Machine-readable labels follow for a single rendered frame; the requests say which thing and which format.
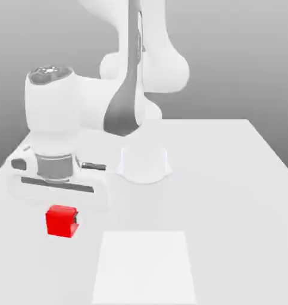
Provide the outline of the small red cube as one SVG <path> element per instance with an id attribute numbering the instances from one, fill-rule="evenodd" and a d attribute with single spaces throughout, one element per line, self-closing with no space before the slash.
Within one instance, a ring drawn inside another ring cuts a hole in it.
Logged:
<path id="1" fill-rule="evenodd" d="M 45 213 L 47 233 L 49 235 L 72 238 L 79 224 L 78 211 L 74 207 L 52 205 Z"/>

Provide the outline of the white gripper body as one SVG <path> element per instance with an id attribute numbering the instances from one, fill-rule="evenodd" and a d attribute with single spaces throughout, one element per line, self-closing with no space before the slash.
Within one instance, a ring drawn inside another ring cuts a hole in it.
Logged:
<path id="1" fill-rule="evenodd" d="M 7 188 L 15 199 L 45 205 L 76 208 L 108 208 L 108 185 L 96 176 L 79 176 L 65 183 L 49 183 L 39 178 L 11 175 Z"/>

